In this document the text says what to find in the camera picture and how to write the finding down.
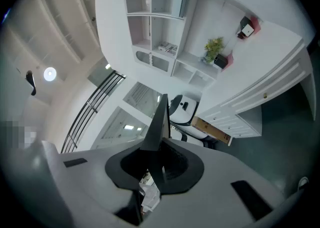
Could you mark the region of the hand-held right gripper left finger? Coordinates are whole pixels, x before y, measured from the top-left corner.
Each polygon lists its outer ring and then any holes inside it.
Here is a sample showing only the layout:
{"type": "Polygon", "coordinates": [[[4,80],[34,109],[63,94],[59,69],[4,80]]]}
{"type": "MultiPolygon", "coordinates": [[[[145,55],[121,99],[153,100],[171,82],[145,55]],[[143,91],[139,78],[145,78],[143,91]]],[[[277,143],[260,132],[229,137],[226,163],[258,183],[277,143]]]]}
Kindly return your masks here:
{"type": "Polygon", "coordinates": [[[4,178],[13,200],[26,215],[44,228],[125,228],[142,221],[136,192],[127,192],[123,204],[108,210],[93,197],[93,181],[84,187],[75,179],[75,160],[62,160],[56,147],[35,142],[25,149],[4,150],[4,178]]]}

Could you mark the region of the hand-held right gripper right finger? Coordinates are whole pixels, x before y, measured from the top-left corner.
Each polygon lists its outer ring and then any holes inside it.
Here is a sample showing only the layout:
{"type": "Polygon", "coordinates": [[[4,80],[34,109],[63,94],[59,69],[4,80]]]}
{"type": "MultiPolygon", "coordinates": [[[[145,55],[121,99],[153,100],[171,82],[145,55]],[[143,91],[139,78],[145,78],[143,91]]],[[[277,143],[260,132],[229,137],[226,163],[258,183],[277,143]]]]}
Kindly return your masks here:
{"type": "Polygon", "coordinates": [[[284,198],[271,182],[228,153],[178,140],[172,143],[198,155],[204,173],[186,193],[162,196],[153,213],[142,222],[144,228],[268,228],[300,199],[299,192],[284,198]],[[231,185],[236,181],[248,182],[272,212],[255,221],[231,185]]]}

